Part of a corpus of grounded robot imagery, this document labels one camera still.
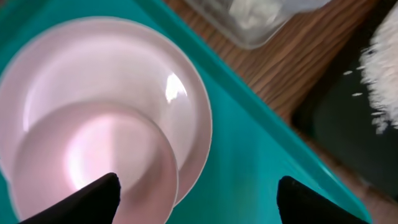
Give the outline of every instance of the pink bowl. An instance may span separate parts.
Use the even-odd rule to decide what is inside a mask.
[[[9,186],[21,220],[108,172],[121,182],[114,223],[165,223],[178,169],[162,131],[130,108],[77,103],[41,119],[19,147]]]

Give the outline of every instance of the teal tray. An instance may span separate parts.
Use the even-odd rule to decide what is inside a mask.
[[[213,110],[210,156],[168,223],[281,223],[276,194],[285,175],[371,222],[363,204],[161,0],[9,0],[0,11],[0,71],[40,32],[86,16],[122,17],[159,31],[205,82]],[[0,223],[16,222],[2,178]]]

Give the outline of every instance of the black object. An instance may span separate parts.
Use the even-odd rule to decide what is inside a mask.
[[[106,174],[20,224],[112,224],[120,202],[120,188],[117,175]]]
[[[293,123],[379,190],[398,196],[398,130],[376,134],[359,58],[397,0],[379,0],[297,109]],[[352,74],[343,75],[346,71]]]
[[[292,177],[279,181],[277,204],[283,224],[365,224]]]

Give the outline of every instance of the wooden table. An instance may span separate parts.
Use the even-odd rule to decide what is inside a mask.
[[[167,4],[286,123],[333,57],[377,0],[333,0],[323,9],[295,16],[265,46],[243,50],[223,37],[182,0]],[[398,223],[398,205],[298,133],[340,179],[366,204],[375,223]]]

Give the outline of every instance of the black tray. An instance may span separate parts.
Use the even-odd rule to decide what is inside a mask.
[[[398,130],[389,126],[376,134],[372,113],[377,111],[369,105],[358,67],[361,51],[396,2],[376,4],[293,117],[296,127],[393,198],[398,196]]]

